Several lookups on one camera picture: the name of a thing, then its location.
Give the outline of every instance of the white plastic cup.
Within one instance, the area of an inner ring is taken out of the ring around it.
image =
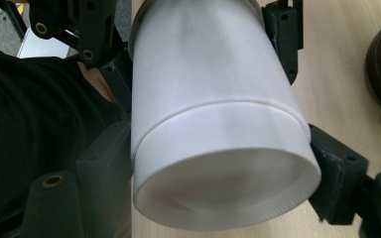
[[[249,0],[147,0],[134,23],[134,204],[175,228],[259,223],[320,170],[310,129]]]

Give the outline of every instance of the wooden table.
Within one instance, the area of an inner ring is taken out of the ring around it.
[[[143,0],[133,0],[135,16]],[[271,1],[260,0],[261,6]],[[305,0],[305,48],[293,85],[308,121],[367,160],[368,174],[381,172],[381,106],[368,86],[365,58],[381,30],[381,0]],[[240,229],[196,232],[158,225],[132,211],[134,238],[358,237],[352,226],[318,221],[308,202],[270,221]]]

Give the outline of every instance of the black plastic bracket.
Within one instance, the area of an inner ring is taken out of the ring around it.
[[[265,31],[280,59],[281,65],[293,84],[296,80],[298,50],[304,46],[303,40],[303,0],[279,0],[262,8]]]
[[[311,133],[321,182],[309,202],[320,220],[332,225],[350,225],[355,214],[352,198],[366,180],[368,162],[321,129],[311,125]]]

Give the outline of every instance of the black cloth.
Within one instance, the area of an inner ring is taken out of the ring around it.
[[[76,62],[0,52],[0,219],[25,205],[38,177],[74,171],[80,153],[118,120]]]

